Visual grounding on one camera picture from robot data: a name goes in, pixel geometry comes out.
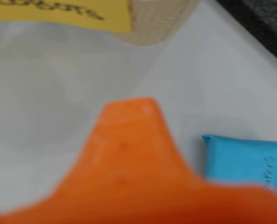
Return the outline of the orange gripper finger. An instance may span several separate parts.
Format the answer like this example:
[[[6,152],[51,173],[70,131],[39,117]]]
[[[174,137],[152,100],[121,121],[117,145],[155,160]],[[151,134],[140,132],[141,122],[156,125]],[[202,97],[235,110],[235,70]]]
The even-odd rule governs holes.
[[[277,224],[277,194],[194,173],[158,104],[137,98],[109,103],[55,192],[0,224]]]

